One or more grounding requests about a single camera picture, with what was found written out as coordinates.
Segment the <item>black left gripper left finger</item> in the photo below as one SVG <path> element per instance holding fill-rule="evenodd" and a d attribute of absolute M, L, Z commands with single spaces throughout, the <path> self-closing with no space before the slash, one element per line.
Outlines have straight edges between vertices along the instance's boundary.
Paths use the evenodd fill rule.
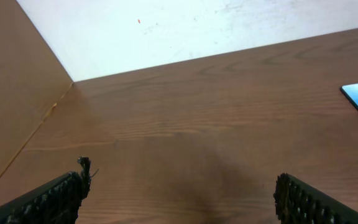
<path fill-rule="evenodd" d="M 0 224 L 75 223 L 91 185 L 91 161 L 79 157 L 81 172 L 67 172 L 0 206 Z"/>

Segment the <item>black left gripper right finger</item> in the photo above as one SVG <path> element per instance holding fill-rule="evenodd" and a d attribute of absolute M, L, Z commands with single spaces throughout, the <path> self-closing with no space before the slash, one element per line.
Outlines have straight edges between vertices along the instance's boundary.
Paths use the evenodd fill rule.
<path fill-rule="evenodd" d="M 358 224 L 357 211 L 287 173 L 277 177 L 273 197 L 282 224 Z"/>

